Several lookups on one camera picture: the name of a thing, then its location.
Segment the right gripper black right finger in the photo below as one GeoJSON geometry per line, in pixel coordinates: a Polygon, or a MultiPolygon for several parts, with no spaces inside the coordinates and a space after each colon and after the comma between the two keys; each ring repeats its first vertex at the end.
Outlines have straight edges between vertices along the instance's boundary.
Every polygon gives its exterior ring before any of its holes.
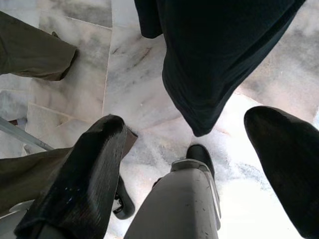
{"type": "Polygon", "coordinates": [[[244,126],[294,227],[303,238],[319,238],[319,130],[266,106],[249,109],[244,126]]]}

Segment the chrome clothes rack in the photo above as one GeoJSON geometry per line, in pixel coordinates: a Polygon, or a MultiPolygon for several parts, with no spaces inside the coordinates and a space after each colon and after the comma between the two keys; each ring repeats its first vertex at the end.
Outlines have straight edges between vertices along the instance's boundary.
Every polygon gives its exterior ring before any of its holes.
{"type": "Polygon", "coordinates": [[[54,148],[41,141],[40,139],[34,137],[33,135],[25,132],[18,126],[26,124],[26,118],[5,120],[0,117],[0,130],[11,135],[12,137],[30,145],[40,147],[46,151],[53,150],[54,148]]]}

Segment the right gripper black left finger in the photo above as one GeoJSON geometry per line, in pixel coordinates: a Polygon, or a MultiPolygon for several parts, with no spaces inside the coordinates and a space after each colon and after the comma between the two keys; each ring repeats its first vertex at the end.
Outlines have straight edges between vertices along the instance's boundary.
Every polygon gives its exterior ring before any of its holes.
{"type": "Polygon", "coordinates": [[[103,239],[115,197],[127,138],[124,120],[108,115],[84,132],[50,188],[32,204],[14,233],[31,239],[48,224],[67,239],[103,239]]]}

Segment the olive brown trousers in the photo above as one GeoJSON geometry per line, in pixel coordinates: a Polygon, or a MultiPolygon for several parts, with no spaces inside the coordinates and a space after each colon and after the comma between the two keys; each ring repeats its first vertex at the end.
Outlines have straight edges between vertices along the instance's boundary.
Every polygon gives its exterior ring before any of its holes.
{"type": "MultiPolygon", "coordinates": [[[[0,75],[59,81],[69,71],[76,47],[0,11],[0,75]]],[[[106,116],[81,135],[72,148],[60,148],[17,158],[0,159],[0,217],[37,198],[65,163],[68,180],[84,179],[111,140],[124,157],[137,137],[118,116],[106,116]]]]}

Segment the black right robot foot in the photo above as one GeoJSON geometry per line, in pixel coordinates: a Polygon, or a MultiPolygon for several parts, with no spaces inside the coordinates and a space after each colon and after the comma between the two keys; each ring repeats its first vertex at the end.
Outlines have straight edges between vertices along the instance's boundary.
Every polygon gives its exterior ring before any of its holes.
{"type": "Polygon", "coordinates": [[[212,164],[210,154],[205,146],[201,144],[191,145],[186,152],[186,159],[194,159],[204,163],[210,170],[213,179],[215,179],[215,170],[212,164]]]}

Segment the grey right robot leg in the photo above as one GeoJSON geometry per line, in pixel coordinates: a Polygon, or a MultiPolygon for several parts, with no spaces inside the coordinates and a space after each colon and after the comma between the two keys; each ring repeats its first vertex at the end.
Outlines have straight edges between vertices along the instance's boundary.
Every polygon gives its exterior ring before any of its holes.
{"type": "Polygon", "coordinates": [[[208,166],[195,159],[177,160],[152,188],[124,239],[218,239],[220,219],[208,166]]]}

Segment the black printed T-shirt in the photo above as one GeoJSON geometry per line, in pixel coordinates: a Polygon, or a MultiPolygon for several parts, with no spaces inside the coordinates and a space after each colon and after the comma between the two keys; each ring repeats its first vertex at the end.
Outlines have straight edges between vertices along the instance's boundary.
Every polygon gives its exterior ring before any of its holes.
{"type": "Polygon", "coordinates": [[[306,0],[134,0],[142,36],[166,43],[164,87],[197,137],[281,39],[306,0]]]}

